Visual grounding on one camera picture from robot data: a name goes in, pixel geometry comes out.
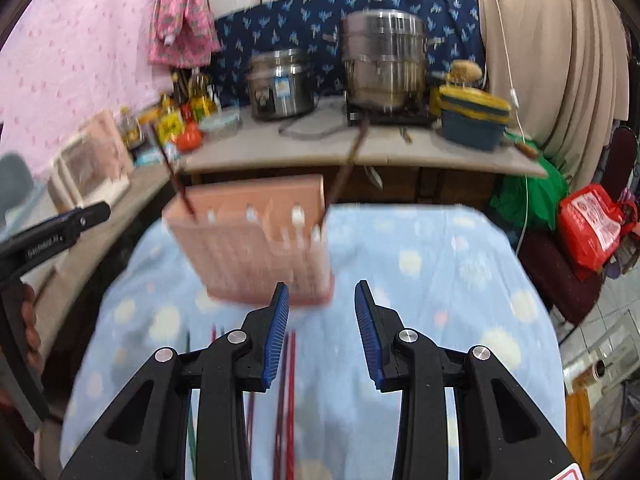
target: power cord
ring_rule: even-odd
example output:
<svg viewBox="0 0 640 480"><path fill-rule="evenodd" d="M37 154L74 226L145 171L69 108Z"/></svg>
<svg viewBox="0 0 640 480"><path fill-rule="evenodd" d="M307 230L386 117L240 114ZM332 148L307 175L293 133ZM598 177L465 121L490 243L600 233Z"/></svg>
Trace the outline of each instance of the power cord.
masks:
<svg viewBox="0 0 640 480"><path fill-rule="evenodd" d="M511 62L509 59L509 49L507 48L507 37L504 33L504 22L502 20L502 10L500 9L500 2L495 0L495 4L498 7L498 17L500 18L500 30L502 31L502 42L504 44L504 53L507 58L507 70L509 72L509 83L511 85L511 90L509 90L509 95L511 97L511 103L515 109L516 120L518 121L518 127L520 128L520 135L522 136L522 142L527 142L527 139L524 136L524 130L522 129L522 124L520 123L520 117L518 115L518 109L520 108L520 103L518 102L518 95L516 94L516 89L513 86L513 77L511 75ZM516 246L516 256L520 253L520 247L522 246L522 241L524 240L524 235L527 230L527 223L529 222L529 177L527 175L524 176L524 186L526 193L526 207L524 212L524 225L522 227L522 233L520 234L520 240L518 240L518 245Z"/></svg>

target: chair seat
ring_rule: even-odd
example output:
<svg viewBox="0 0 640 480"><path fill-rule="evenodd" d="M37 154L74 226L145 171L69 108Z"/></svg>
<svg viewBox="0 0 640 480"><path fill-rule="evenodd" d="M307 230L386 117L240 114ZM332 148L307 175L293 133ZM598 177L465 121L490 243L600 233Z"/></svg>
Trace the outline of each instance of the chair seat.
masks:
<svg viewBox="0 0 640 480"><path fill-rule="evenodd" d="M600 296L602 277L594 273L578 280L549 232L528 232L518 257L539 295L552 301L568 322L583 322Z"/></svg>

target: pink dish rack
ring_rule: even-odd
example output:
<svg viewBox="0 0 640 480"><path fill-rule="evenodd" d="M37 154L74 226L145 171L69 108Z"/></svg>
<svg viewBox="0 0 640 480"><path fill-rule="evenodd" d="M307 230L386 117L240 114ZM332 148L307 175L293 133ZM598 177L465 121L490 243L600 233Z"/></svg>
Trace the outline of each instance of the pink dish rack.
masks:
<svg viewBox="0 0 640 480"><path fill-rule="evenodd" d="M264 178L186 190L194 220L176 196L162 212L209 296L266 306L278 282L291 306L334 295L321 175Z"/></svg>

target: pink patterned cloth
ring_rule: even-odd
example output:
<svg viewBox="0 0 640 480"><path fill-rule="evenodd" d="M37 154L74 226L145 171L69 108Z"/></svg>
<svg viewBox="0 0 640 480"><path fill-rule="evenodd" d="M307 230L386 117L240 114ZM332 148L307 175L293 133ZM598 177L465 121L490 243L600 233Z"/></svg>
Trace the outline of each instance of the pink patterned cloth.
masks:
<svg viewBox="0 0 640 480"><path fill-rule="evenodd" d="M205 66L220 50L207 0L156 0L150 38L153 64Z"/></svg>
<svg viewBox="0 0 640 480"><path fill-rule="evenodd" d="M31 172L105 108L158 100L169 71L148 64L154 0L33 0L0 51L0 156Z"/></svg>

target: pink curtain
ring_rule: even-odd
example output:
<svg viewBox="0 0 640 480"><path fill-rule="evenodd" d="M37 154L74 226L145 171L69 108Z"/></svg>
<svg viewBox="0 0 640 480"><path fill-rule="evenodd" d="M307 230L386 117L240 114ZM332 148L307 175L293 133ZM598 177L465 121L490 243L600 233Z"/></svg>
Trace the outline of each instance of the pink curtain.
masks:
<svg viewBox="0 0 640 480"><path fill-rule="evenodd" d="M0 155L34 174L94 114L142 108L171 89L148 65L154 0L33 0L0 52Z"/></svg>

